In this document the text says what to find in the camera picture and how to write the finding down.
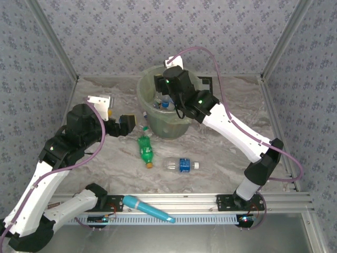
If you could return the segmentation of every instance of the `blue bottle label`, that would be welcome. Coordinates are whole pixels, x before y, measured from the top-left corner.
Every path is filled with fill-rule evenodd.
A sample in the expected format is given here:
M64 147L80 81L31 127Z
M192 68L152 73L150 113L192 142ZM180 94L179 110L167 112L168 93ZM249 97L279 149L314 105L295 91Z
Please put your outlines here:
M179 165L180 172L189 172L191 170L191 162L187 158L180 158Z

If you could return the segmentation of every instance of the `plastic bottle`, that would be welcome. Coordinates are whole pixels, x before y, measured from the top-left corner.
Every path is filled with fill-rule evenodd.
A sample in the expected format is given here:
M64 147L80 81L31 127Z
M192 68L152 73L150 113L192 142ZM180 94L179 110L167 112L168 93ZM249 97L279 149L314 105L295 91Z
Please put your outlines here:
M161 97L162 97L162 94L157 92L157 95L156 95L156 97L155 97L155 99L154 99L154 101L153 101L153 107L154 107L154 108L156 108L156 109L159 109L159 108L160 108L160 106L161 106L161 104L162 104L162 99L161 99Z
M168 107L171 97L169 95L162 95L162 106Z
M175 109L174 104L172 102L166 103L163 102L160 106L161 110L173 111Z
M152 136L152 132L151 132L151 130L147 126L143 127L143 131L144 131L144 135L145 136L147 136L147 137L151 137Z
M189 158L165 158L163 166L170 170L180 172L190 172L191 169L199 169L199 163L191 161Z
M139 149L141 158L146 163L146 167L148 169L153 167L152 159L153 159L153 152L152 147L150 144L150 139L148 136L142 136L138 139Z

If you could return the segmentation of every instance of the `clear water bottle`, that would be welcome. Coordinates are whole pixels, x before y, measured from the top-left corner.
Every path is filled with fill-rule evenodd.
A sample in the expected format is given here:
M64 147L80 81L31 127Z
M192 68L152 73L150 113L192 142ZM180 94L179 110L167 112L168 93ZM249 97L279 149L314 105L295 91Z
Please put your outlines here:
M180 172L190 172L191 169L199 169L199 163L191 161L189 158L165 158L163 166L169 170Z
M173 111L175 109L173 101L169 95L163 95L161 99L162 99L162 103L160 105L161 110Z

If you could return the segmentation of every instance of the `floral wallpaper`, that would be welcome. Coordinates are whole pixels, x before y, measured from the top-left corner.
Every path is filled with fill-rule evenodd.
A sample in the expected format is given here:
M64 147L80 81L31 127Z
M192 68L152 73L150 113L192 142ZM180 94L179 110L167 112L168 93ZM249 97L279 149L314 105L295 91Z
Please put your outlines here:
M260 73L298 0L40 0L79 75L137 74L191 46L223 73ZM212 73L203 52L191 70Z
M24 1L0 3L0 217L15 206L73 83Z
M314 1L268 84L293 155L305 167L328 245L337 252L337 2Z

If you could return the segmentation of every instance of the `plastic bucket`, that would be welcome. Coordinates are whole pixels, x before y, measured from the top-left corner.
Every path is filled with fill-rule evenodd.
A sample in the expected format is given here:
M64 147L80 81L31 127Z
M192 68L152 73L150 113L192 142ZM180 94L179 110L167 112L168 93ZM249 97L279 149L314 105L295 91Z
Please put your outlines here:
M163 111L153 107L156 96L153 76L163 74L165 69L164 66L154 66L144 70L143 77L137 84L137 96L142 108L146 111L148 123L153 133L161 138L176 139L188 130L192 120L189 118L179 119L175 111ZM189 76L195 89L200 90L202 88L201 80L192 72L189 72Z

